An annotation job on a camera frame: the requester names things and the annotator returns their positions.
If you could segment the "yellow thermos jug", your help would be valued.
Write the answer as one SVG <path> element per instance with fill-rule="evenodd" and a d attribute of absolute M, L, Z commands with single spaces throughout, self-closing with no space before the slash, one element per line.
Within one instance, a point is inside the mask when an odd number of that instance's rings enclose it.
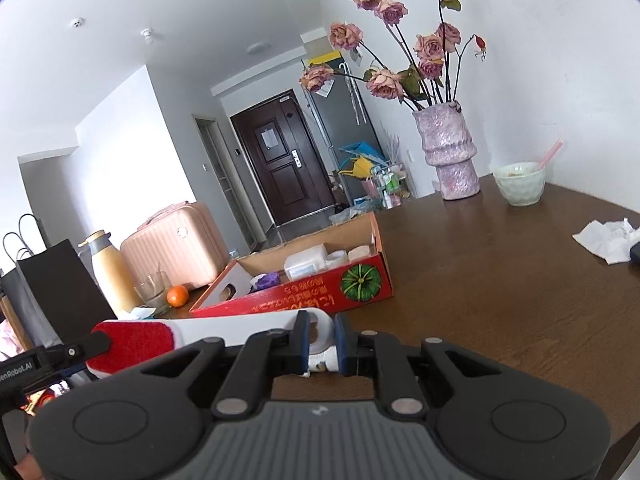
<path fill-rule="evenodd" d="M 111 243 L 111 234 L 96 231 L 79 248 L 89 249 L 94 277 L 116 318 L 128 318 L 142 300 L 124 257 Z"/>

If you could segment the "storage rack with items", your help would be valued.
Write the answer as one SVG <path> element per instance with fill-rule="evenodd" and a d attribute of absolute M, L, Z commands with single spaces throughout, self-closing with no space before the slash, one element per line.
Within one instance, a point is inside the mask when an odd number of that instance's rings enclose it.
<path fill-rule="evenodd" d="M 367 194 L 377 198 L 384 209 L 399 207 L 411 198 L 403 164 L 374 165 L 361 183 Z"/>

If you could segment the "crumpled white tissue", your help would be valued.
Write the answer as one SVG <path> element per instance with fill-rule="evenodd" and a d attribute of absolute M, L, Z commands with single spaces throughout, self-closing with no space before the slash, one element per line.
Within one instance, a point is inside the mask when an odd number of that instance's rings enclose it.
<path fill-rule="evenodd" d="M 639 243 L 639 230 L 627 218 L 604 223 L 592 220 L 573 238 L 590 254 L 612 266 L 631 260 L 631 248 Z"/>

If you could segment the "black paper bag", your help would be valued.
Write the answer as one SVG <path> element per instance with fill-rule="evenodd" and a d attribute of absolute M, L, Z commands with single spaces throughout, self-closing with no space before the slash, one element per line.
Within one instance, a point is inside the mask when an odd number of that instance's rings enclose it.
<path fill-rule="evenodd" d="M 69 344 L 116 315 L 69 240 L 37 254 L 20 229 L 1 237 L 1 312 L 27 349 Z"/>

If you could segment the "pink spoon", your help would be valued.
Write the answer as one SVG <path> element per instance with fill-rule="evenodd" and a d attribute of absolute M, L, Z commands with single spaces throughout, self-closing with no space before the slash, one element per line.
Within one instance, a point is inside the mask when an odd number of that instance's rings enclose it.
<path fill-rule="evenodd" d="M 562 148 L 562 146 L 563 146 L 563 141 L 562 140 L 557 140 L 555 142 L 555 144 L 552 145 L 552 147 L 547 152 L 547 154 L 545 154 L 544 157 L 538 162 L 537 171 L 544 170 L 544 168 L 546 168 L 548 163 L 551 162 L 551 159 L 556 154 L 558 154 L 558 151 Z"/>

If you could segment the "red cardboard box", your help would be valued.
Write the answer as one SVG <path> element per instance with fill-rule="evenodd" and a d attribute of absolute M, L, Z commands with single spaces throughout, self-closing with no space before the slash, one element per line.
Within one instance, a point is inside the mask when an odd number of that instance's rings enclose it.
<path fill-rule="evenodd" d="M 323 244 L 326 270 L 290 281 L 284 272 L 288 256 Z M 370 245 L 369 258 L 348 261 L 350 250 Z M 278 272 L 281 284 L 250 292 L 250 280 Z M 352 310 L 393 296 L 382 236 L 375 215 L 364 214 L 338 226 L 297 237 L 259 254 L 231 261 L 190 309 L 194 318 L 317 308 L 329 314 Z"/>

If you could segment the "dried pink rose bouquet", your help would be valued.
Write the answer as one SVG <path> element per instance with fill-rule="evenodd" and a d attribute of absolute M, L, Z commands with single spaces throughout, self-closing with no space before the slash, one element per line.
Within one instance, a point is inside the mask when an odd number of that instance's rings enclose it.
<path fill-rule="evenodd" d="M 310 93 L 318 93 L 329 82 L 341 77 L 349 82 L 360 81 L 371 96 L 397 101 L 414 112 L 437 104 L 457 102 L 461 65 L 469 46 L 476 47 L 475 56 L 484 60 L 487 44 L 473 34 L 468 40 L 456 26 L 445 21 L 446 10 L 459 12 L 460 0 L 437 0 L 438 26 L 428 35 L 416 36 L 409 44 L 400 28 L 409 10 L 398 0 L 350 0 L 359 10 L 375 16 L 384 25 L 407 61 L 404 70 L 392 70 L 364 42 L 363 31 L 354 23 L 334 22 L 328 40 L 338 52 L 363 50 L 372 58 L 370 67 L 361 76 L 339 70 L 326 63 L 311 62 L 299 79 L 300 86 Z"/>

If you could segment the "pink small suitcase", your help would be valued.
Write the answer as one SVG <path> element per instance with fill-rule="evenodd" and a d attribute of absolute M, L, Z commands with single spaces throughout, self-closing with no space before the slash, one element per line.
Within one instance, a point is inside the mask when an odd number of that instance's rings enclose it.
<path fill-rule="evenodd" d="M 204 203 L 183 202 L 146 220 L 120 245 L 137 280 L 162 271 L 171 285 L 198 289 L 216 280 L 230 255 Z"/>

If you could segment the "white plastic container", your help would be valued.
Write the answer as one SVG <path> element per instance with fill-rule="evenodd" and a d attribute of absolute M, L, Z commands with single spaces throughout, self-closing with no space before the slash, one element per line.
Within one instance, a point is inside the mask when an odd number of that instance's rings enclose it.
<path fill-rule="evenodd" d="M 327 258 L 326 246 L 319 244 L 288 256 L 283 269 L 290 281 L 296 281 L 326 270 Z"/>

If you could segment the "pink textured vase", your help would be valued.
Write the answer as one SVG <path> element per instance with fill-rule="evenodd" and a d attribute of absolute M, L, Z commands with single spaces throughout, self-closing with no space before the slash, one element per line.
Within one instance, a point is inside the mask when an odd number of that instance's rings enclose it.
<path fill-rule="evenodd" d="M 443 200 L 464 200 L 480 192 L 473 157 L 477 148 L 457 102 L 413 112 L 428 166 L 436 170 Z"/>

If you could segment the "clear glass cup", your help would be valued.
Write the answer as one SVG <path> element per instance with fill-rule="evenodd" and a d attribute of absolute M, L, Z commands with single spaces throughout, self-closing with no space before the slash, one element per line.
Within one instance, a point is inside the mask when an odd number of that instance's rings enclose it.
<path fill-rule="evenodd" d="M 164 271 L 156 271 L 134 286 L 143 303 L 147 307 L 155 309 L 168 306 L 167 293 L 170 288 L 170 281 Z"/>

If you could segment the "orange fruit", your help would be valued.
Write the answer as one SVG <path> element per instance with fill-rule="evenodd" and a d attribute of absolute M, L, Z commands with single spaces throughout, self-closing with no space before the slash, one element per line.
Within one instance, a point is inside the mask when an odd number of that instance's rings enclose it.
<path fill-rule="evenodd" d="M 166 292 L 166 302 L 172 308 L 181 308 L 185 306 L 190 299 L 190 292 L 186 286 L 176 285 Z"/>

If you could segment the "grey refrigerator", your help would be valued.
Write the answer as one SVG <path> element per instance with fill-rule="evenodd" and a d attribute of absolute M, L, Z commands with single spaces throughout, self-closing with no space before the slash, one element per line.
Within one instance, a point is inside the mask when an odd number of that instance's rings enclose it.
<path fill-rule="evenodd" d="M 307 103 L 314 116 L 322 145 L 328 150 L 331 171 L 352 169 L 354 154 L 361 143 L 383 155 L 380 140 L 363 103 L 358 81 L 336 75 L 317 92 L 304 88 Z"/>

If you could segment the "purple small object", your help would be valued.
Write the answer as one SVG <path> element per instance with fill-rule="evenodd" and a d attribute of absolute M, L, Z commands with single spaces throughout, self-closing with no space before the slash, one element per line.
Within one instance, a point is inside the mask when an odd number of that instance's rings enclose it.
<path fill-rule="evenodd" d="M 278 272 L 258 274 L 250 280 L 250 292 L 261 292 L 262 290 L 270 289 L 280 284 L 281 279 Z"/>

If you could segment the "dark brown entrance door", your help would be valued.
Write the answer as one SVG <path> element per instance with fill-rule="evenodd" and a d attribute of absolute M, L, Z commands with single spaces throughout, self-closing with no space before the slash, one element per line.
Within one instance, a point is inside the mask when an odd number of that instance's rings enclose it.
<path fill-rule="evenodd" d="M 335 204 L 296 96 L 288 90 L 231 117 L 278 226 Z"/>

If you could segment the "white ceramic bowl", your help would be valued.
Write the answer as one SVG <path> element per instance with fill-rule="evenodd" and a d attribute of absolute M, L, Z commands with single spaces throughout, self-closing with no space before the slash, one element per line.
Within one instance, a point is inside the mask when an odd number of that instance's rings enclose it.
<path fill-rule="evenodd" d="M 500 194 L 511 206 L 535 205 L 544 194 L 546 170 L 538 162 L 516 162 L 496 168 L 492 175 Z"/>

